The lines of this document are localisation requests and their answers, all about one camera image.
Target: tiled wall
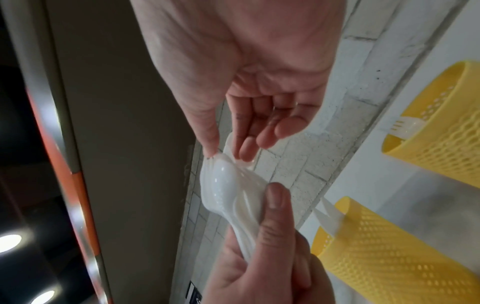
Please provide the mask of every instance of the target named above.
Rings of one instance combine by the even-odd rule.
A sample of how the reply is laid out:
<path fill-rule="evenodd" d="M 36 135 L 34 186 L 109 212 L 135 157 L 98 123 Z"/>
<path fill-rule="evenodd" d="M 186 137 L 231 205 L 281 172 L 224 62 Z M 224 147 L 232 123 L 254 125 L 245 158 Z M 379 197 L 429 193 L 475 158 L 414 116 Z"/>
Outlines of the tiled wall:
<path fill-rule="evenodd" d="M 255 172 L 292 196 L 300 227 L 370 132 L 377 117 L 467 0 L 348 0 L 325 99 L 306 132 L 259 155 Z M 226 103 L 216 112 L 220 147 L 232 130 Z M 203 291 L 228 223 L 201 205 L 201 147 L 194 150 L 170 304 L 190 280 Z"/>

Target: hand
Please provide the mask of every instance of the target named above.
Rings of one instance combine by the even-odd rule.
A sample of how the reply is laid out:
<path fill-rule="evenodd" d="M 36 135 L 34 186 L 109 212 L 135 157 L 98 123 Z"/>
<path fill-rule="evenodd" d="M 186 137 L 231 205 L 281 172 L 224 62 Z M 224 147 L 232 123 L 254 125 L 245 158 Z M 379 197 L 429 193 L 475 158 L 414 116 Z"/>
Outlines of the hand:
<path fill-rule="evenodd" d="M 322 104 L 345 0 L 131 0 L 150 56 L 203 145 L 232 113 L 235 158 L 303 130 Z"/>
<path fill-rule="evenodd" d="M 289 191 L 270 184 L 264 209 L 250 265 L 230 228 L 202 304 L 334 304 L 332 285 L 320 260 L 295 231 Z"/>

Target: palm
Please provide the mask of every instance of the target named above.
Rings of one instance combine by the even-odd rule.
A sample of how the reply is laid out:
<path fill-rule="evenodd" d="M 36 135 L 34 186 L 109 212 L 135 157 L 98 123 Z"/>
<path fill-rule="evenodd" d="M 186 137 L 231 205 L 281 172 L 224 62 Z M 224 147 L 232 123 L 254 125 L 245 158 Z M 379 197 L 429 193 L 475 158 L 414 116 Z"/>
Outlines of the palm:
<path fill-rule="evenodd" d="M 236 135 L 233 154 L 245 161 L 259 147 L 304 129 L 319 110 L 344 1 L 162 4 L 157 14 L 167 12 L 177 22 L 157 16 L 156 26 L 148 26 L 150 14 L 139 14 L 143 5 L 133 3 L 152 59 L 207 156 L 218 147 L 215 106 L 225 95 Z"/>

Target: ceiling light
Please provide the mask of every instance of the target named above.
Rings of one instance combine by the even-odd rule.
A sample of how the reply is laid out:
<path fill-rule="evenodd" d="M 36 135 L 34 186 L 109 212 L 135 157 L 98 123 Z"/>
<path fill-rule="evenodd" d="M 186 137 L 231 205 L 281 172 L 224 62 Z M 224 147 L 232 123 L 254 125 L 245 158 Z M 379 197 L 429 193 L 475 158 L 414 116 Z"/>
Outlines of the ceiling light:
<path fill-rule="evenodd" d="M 42 293 L 41 295 L 37 296 L 31 304 L 45 304 L 50 301 L 55 294 L 55 291 L 49 290 L 47 292 Z"/>
<path fill-rule="evenodd" d="M 18 234 L 10 234 L 0 237 L 0 253 L 10 250 L 20 244 L 22 237 Z"/>

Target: yellow plastic cup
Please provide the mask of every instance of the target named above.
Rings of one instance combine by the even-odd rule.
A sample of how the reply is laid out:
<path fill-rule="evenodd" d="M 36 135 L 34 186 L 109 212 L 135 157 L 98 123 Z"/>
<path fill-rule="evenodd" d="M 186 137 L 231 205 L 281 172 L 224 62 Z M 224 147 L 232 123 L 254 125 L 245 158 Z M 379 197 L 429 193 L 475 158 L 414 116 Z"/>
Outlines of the yellow plastic cup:
<path fill-rule="evenodd" d="M 349 197 L 335 238 L 322 228 L 311 252 L 326 270 L 372 303 L 480 303 L 480 281 L 467 268 Z"/>
<path fill-rule="evenodd" d="M 480 188 L 480 63 L 445 70 L 401 116 L 426 124 L 405 141 L 387 135 L 384 154 Z"/>

